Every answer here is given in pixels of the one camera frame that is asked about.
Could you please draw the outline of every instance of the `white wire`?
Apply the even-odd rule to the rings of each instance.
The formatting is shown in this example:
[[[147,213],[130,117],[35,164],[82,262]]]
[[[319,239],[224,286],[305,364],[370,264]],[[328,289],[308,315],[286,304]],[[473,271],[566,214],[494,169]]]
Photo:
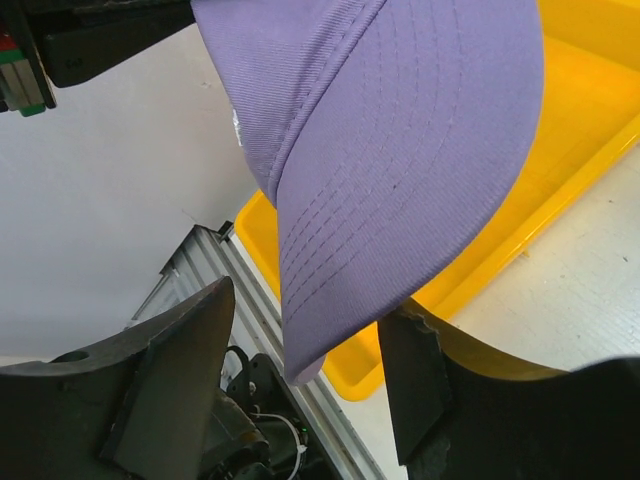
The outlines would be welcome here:
[[[296,427],[294,427],[293,423],[291,423],[288,419],[286,419],[282,415],[276,415],[275,413],[252,413],[251,415],[253,415],[254,417],[277,418],[278,420],[282,420],[284,423],[286,423],[289,427],[289,430],[291,430],[293,438],[296,441],[296,463],[293,466],[293,471],[291,472],[291,475],[289,475],[289,478],[287,480],[293,480],[298,474],[298,470],[300,470],[300,466],[302,464],[302,455],[307,451],[307,446],[303,445],[302,442],[300,442],[300,436],[298,435]]]

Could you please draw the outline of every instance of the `white wall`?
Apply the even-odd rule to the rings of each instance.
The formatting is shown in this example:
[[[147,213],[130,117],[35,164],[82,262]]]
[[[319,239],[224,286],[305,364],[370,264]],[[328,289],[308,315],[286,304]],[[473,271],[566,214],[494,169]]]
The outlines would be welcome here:
[[[119,331],[192,225],[255,190],[195,27],[56,95],[0,115],[0,356]]]

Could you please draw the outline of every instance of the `cable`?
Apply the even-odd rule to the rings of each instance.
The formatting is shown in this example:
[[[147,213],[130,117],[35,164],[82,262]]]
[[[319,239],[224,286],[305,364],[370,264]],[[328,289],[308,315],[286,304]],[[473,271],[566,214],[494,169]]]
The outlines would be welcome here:
[[[302,442],[300,441],[300,435],[298,435],[298,430],[296,430],[296,427],[293,426],[293,423],[291,423],[287,418],[283,417],[282,415],[276,415],[275,413],[252,413],[251,415],[258,418],[260,417],[277,418],[278,420],[282,420],[284,423],[286,423],[287,426],[289,427],[289,430],[291,430],[291,433],[293,434],[293,438],[296,441],[296,463],[293,466],[293,471],[291,472],[291,475],[289,475],[289,478],[287,480],[293,480],[298,474],[298,470],[300,470],[300,466],[302,465],[302,455],[304,454],[304,452],[307,451],[307,446],[303,445]]]
[[[251,382],[251,365],[249,364],[249,357],[240,347],[231,345],[227,348],[227,352],[233,352],[240,359],[242,370],[238,373],[237,378],[237,394],[233,395],[235,402],[245,412],[249,413],[251,410],[251,389],[249,384]]]

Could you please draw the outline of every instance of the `black bracket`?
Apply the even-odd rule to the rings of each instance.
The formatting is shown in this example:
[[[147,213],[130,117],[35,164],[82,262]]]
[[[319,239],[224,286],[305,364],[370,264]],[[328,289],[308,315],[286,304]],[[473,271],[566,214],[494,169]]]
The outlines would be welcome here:
[[[640,478],[640,358],[566,373],[490,347],[412,300],[379,322],[411,480]]]
[[[248,438],[218,389],[234,306],[225,278],[51,363],[0,368],[0,478],[197,478],[221,453],[211,422],[231,419]],[[235,437],[223,430],[225,446]]]
[[[28,60],[47,108],[56,105],[47,77],[61,88],[85,82],[193,22],[187,0],[0,2],[0,24]]]

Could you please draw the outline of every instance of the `hole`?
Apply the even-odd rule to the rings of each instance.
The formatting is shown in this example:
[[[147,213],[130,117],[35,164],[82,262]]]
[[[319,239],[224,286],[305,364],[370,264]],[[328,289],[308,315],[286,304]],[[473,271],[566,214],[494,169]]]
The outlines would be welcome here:
[[[64,355],[60,355],[51,363],[79,362],[80,360],[84,360],[85,358],[89,358],[89,354],[87,352],[76,350],[75,352],[69,352],[65,353]]]
[[[61,392],[70,392],[73,390],[73,387],[69,382],[58,382],[58,390]]]

